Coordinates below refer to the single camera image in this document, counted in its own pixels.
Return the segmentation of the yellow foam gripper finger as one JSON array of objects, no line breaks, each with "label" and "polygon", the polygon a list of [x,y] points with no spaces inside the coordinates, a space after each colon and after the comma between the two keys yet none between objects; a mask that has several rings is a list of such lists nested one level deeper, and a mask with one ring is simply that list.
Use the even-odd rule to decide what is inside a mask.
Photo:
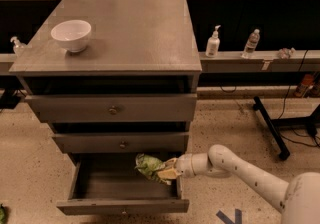
[{"label": "yellow foam gripper finger", "polygon": [[176,167],[177,158],[171,158],[165,162],[165,167],[157,172],[161,179],[174,180],[177,179],[181,173]]}]

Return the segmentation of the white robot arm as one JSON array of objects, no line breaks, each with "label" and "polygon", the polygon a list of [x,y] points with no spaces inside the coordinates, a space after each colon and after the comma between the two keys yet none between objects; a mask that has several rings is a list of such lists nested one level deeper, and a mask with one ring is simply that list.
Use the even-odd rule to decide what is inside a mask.
[{"label": "white robot arm", "polygon": [[233,174],[281,214],[281,224],[320,224],[320,174],[305,172],[290,182],[241,159],[223,145],[206,153],[184,154],[165,162],[157,172],[162,179],[214,178]]}]

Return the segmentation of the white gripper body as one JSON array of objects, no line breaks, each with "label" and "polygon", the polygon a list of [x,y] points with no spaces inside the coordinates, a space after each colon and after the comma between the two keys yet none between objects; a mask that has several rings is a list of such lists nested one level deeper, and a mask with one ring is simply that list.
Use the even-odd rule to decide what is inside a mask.
[{"label": "white gripper body", "polygon": [[194,176],[192,168],[192,155],[184,154],[180,156],[175,164],[178,174],[184,178],[191,178]]}]

